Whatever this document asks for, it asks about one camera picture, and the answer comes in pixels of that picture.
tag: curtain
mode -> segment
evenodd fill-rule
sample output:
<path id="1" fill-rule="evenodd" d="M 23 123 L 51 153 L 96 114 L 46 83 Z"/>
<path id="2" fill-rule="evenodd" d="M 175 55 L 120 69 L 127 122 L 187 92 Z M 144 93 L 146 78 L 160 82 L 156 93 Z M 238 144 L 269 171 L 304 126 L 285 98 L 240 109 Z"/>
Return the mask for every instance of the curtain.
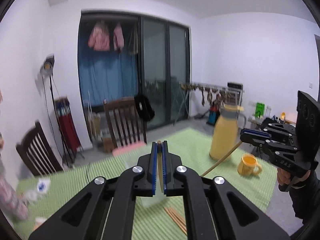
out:
<path id="1" fill-rule="evenodd" d="M 113 48 L 113 30 L 116 23 L 108 24 L 110 51 L 95 51 L 88 46 L 95 22 L 82 23 L 78 40 L 78 69 L 82 103 L 100 106 L 108 102 L 138 93 L 136 55 L 129 55 L 129 39 L 134 24 L 121 24 L 124 48 L 120 54 Z"/>

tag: orange mug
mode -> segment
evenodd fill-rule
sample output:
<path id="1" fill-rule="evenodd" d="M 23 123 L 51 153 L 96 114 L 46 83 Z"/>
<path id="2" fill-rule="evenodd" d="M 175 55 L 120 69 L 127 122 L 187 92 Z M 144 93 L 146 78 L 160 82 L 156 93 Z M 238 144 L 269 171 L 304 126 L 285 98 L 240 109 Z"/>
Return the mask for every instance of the orange mug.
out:
<path id="1" fill-rule="evenodd" d="M 256 157 L 252 154 L 246 153 L 242 156 L 241 162 L 238 166 L 238 173 L 242 176 L 258 175 L 262 172 L 262 166 L 258 163 Z"/>

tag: silver screw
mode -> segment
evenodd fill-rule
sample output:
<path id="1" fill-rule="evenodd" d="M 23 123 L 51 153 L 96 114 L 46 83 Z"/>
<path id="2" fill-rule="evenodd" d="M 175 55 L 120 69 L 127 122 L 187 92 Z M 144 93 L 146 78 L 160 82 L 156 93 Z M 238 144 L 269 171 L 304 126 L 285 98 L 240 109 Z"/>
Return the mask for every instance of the silver screw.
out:
<path id="1" fill-rule="evenodd" d="M 94 179 L 95 184 L 101 185 L 104 183 L 104 178 L 103 177 L 97 177 Z"/>
<path id="2" fill-rule="evenodd" d="M 187 171 L 187 168 L 185 166 L 178 166 L 177 172 L 185 173 Z"/>
<path id="3" fill-rule="evenodd" d="M 214 182 L 218 185 L 221 185 L 224 183 L 224 178 L 223 177 L 215 177 Z"/>
<path id="4" fill-rule="evenodd" d="M 142 168 L 141 166 L 134 166 L 134 167 L 132 168 L 132 171 L 133 171 L 134 173 L 140 173 L 140 172 L 143 171 L 143 168 Z"/>

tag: sliding glass door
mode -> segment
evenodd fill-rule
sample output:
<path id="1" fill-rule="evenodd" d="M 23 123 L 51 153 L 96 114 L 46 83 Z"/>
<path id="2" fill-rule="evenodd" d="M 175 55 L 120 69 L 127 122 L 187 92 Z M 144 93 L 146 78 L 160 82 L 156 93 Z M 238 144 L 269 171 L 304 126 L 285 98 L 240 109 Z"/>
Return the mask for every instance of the sliding glass door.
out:
<path id="1" fill-rule="evenodd" d="M 141 18 L 140 90 L 155 110 L 148 128 L 186 117 L 179 82 L 189 81 L 189 31 L 166 21 Z"/>

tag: green box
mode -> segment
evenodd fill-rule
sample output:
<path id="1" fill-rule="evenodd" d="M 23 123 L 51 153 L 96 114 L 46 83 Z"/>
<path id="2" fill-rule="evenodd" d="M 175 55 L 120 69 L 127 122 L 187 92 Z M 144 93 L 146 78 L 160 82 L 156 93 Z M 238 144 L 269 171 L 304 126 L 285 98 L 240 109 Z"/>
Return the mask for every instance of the green box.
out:
<path id="1" fill-rule="evenodd" d="M 256 104 L 256 111 L 254 116 L 255 117 L 260 117 L 264 113 L 264 103 L 258 103 Z"/>

